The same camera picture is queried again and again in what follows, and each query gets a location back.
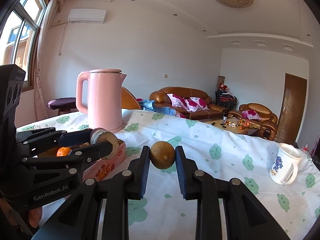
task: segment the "blue plaid cloth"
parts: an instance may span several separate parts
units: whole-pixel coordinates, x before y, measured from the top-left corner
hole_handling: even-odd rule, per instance
[[[176,115],[176,110],[171,109],[170,107],[163,106],[163,107],[157,107],[155,106],[155,101],[154,100],[142,100],[139,101],[139,104],[142,108],[142,110],[145,111],[150,111],[150,112],[155,112],[155,113],[160,113],[160,114],[168,114],[168,115]]]

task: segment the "stool cushion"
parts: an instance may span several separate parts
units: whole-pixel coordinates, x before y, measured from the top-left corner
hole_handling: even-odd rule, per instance
[[[48,108],[50,110],[56,109],[75,109],[76,107],[76,98],[59,98],[52,100],[48,103]]]

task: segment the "round stool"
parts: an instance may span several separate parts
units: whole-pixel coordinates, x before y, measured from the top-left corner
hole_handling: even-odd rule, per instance
[[[48,103],[50,110],[57,110],[58,115],[72,113],[72,109],[76,109],[76,98],[59,98]]]

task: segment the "window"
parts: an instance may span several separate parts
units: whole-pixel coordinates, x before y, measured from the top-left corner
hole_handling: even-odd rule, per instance
[[[32,85],[31,57],[45,9],[44,0],[20,0],[0,32],[0,65],[16,64],[26,71],[24,88]]]

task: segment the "pink box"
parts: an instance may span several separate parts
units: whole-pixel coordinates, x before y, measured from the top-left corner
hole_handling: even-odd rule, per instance
[[[82,181],[85,181],[89,178],[93,178],[96,181],[103,180],[111,171],[113,171],[126,159],[127,156],[125,155],[125,142],[120,139],[118,139],[118,141],[118,154],[110,160],[100,159],[96,161],[94,165],[84,171]]]

